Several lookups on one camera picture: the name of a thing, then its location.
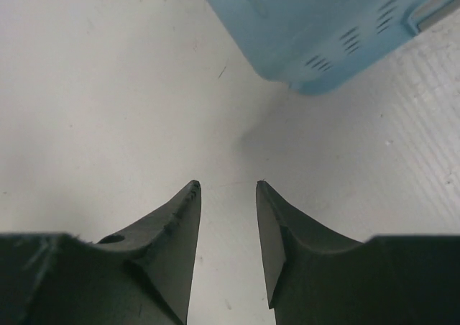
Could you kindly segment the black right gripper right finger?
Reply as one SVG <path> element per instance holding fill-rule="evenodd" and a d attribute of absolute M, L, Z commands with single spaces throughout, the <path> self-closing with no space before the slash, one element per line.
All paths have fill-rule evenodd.
<path fill-rule="evenodd" d="M 459 237 L 359 242 L 256 187 L 269 307 L 278 324 L 457 324 Z"/>

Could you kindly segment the light blue perforated basket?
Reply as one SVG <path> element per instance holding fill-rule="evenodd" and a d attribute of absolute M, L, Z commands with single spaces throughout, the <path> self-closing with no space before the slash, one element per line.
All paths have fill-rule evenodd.
<path fill-rule="evenodd" d="M 409 42 L 459 0 L 207 0 L 258 75 L 324 93 Z"/>

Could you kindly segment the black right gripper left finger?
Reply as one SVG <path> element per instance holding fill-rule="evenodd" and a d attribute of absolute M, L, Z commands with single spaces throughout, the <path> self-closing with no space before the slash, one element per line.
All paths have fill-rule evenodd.
<path fill-rule="evenodd" d="M 97 243 L 64 232 L 1 235 L 3 324 L 185 324 L 201 186 Z"/>

